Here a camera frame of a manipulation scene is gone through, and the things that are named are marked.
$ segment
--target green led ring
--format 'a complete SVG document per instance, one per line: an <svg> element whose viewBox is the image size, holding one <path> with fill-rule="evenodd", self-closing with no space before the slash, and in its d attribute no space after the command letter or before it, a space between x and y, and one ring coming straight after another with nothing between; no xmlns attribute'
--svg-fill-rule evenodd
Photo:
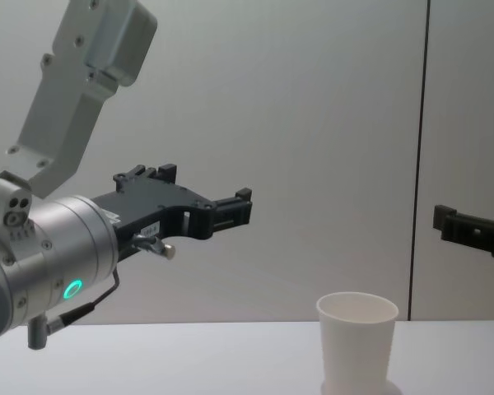
<svg viewBox="0 0 494 395"><path fill-rule="evenodd" d="M82 288L82 281L81 280L74 280L71 282L71 284L66 288L64 291L64 299L71 299L73 296L75 296L78 291L80 291Z"/></svg>

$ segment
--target white wall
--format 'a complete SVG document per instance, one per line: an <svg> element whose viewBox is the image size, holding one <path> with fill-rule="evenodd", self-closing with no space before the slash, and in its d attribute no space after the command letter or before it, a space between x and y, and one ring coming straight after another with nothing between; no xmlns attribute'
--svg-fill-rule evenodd
<svg viewBox="0 0 494 395"><path fill-rule="evenodd" d="M494 319L490 253L440 241L434 205L494 220L494 0L431 5L414 319Z"/></svg>
<svg viewBox="0 0 494 395"><path fill-rule="evenodd" d="M426 1L143 3L160 29L142 74L54 196L173 162L210 198L251 187L252 224L173 240L172 263L122 263L120 291L85 322L312 319L340 290L390 298L406 318ZM0 160L66 4L0 2Z"/></svg>

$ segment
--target silver cylindrical joint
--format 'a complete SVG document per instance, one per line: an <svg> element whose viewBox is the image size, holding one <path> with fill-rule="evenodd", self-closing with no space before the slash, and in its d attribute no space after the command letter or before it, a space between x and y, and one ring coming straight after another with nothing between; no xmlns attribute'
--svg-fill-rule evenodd
<svg viewBox="0 0 494 395"><path fill-rule="evenodd" d="M103 281L119 260L113 226L83 197L33 208L10 236L0 243L0 309L10 309L0 312L0 334Z"/></svg>

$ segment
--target cup rim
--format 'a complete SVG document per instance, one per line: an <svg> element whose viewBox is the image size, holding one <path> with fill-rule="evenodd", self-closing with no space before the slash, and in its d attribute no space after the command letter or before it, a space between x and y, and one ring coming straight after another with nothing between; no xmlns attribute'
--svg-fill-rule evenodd
<svg viewBox="0 0 494 395"><path fill-rule="evenodd" d="M385 302L386 304L388 304L390 307L393 307L395 314L392 317L388 318L388 319L383 319L383 320L378 320L378 321L370 321L370 322L366 322L366 323L359 323L359 322L355 322L355 321L352 321L352 320L349 320L349 319L340 318L340 317L337 317L334 314L329 314L329 313L327 313L326 311L324 311L323 309L320 308L320 304L324 300L326 300L327 298L330 298L332 296L335 296L335 295L364 295L364 296L369 296L369 297L371 297L373 299L381 300L381 301ZM378 295L374 295L374 294L368 294L366 292L353 292L353 291L334 292L332 294L324 295L320 299L317 300L317 302L316 302L316 309L319 312L319 314L321 314L321 315L324 315L326 317L329 317L331 319L335 319L335 320L340 321L340 322L343 322L343 323L350 323L350 324L353 324L353 325L373 325L373 324L377 324L377 323L388 323L390 321L394 321L398 317L398 314L399 314L398 306L394 302L392 302L391 300L388 300L388 299L386 299L386 298L384 298L382 296L378 296Z"/></svg>

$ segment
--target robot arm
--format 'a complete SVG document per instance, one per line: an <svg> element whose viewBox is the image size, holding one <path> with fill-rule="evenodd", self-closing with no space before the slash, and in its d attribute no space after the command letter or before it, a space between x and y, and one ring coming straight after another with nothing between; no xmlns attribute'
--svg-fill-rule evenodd
<svg viewBox="0 0 494 395"><path fill-rule="evenodd" d="M162 239L209 239L249 223L251 191L208 200L175 184L176 167L139 165L114 176L116 191L31 209L76 171L100 109L137 78L156 19L137 0L72 0L42 58L43 78L0 170L0 335L28 323L30 348L93 311L119 285L117 264L147 251L173 258ZM45 312L113 275L97 300L48 322Z"/></svg>

